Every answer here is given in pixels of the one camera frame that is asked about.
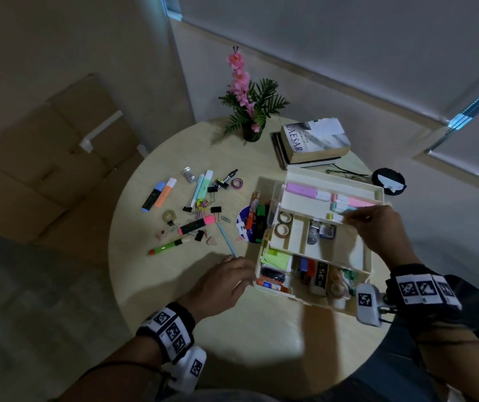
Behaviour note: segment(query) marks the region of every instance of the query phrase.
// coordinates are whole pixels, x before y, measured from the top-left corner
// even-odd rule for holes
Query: pastel highlighter
[[[185,226],[180,227],[178,229],[178,234],[184,235],[192,231],[195,231],[197,229],[203,228],[204,226],[207,226],[208,224],[212,224],[212,223],[215,223],[215,216],[213,214],[206,216],[203,219],[194,221],[193,223],[189,223],[189,224],[186,224]]]
[[[161,191],[161,195],[157,198],[156,203],[154,206],[156,207],[161,207],[163,202],[165,202],[165,199],[167,199],[167,196],[169,196],[169,193],[171,190],[174,188],[174,185],[176,184],[176,179],[175,178],[170,178],[169,182],[165,185],[163,190]]]

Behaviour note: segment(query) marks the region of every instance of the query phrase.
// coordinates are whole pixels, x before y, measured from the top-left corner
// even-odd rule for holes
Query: round table
[[[160,244],[156,233],[168,227],[162,219],[165,210],[174,210],[181,225],[193,220],[182,211],[195,189],[195,184],[180,174],[186,166],[197,177],[212,169],[214,178],[239,169],[236,177],[243,179],[243,188],[220,189],[214,205],[221,206],[221,215],[232,221],[221,221],[221,225],[237,254],[253,260],[258,256],[258,244],[236,241],[234,221],[249,205],[254,190],[261,190],[260,202],[270,200],[274,182],[285,179],[270,132],[294,121],[272,117],[260,141],[254,143],[243,141],[239,133],[224,137],[224,122],[226,119],[198,123],[169,138],[133,173],[118,201],[109,235],[109,270],[115,298],[134,333],[142,320],[188,291],[206,270],[230,253],[213,224],[207,233],[216,238],[217,246],[207,245],[204,238],[147,255]],[[352,152],[337,164],[370,173]],[[327,167],[312,169],[324,171]],[[162,208],[142,212],[141,206],[154,186],[170,177],[178,182]],[[170,233],[161,243],[176,237],[177,233]],[[384,290],[388,277],[388,269],[375,256],[371,283]],[[235,308],[203,320],[195,329],[196,344],[208,354],[199,386],[249,389],[278,397],[307,396],[357,370],[386,331],[386,327],[366,326],[345,314],[248,287]]]

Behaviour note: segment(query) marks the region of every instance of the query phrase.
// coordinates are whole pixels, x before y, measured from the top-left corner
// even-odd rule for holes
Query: blue pencil
[[[224,233],[224,230],[223,230],[223,228],[221,227],[221,223],[220,223],[220,222],[217,222],[217,227],[219,227],[219,229],[221,230],[221,234],[223,235],[224,240],[227,242],[228,247],[230,248],[230,252],[232,253],[233,256],[237,257],[236,251],[234,251],[234,248],[232,247],[232,243],[231,243],[230,240],[228,239],[227,235]]]

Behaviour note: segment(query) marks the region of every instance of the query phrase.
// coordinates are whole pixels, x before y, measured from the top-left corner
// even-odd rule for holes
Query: green sticky note
[[[279,270],[286,271],[288,270],[288,264],[290,263],[291,254],[281,252],[270,248],[264,255],[262,260],[263,263],[273,265]]]

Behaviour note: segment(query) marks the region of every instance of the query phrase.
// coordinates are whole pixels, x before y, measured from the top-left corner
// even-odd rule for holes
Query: wristband
[[[172,302],[141,323],[136,336],[149,336],[160,346],[163,363],[176,364],[193,346],[195,319],[182,305]]]
[[[446,279],[423,264],[396,267],[390,273],[387,300],[397,306],[416,336],[433,322],[461,324],[461,303]]]

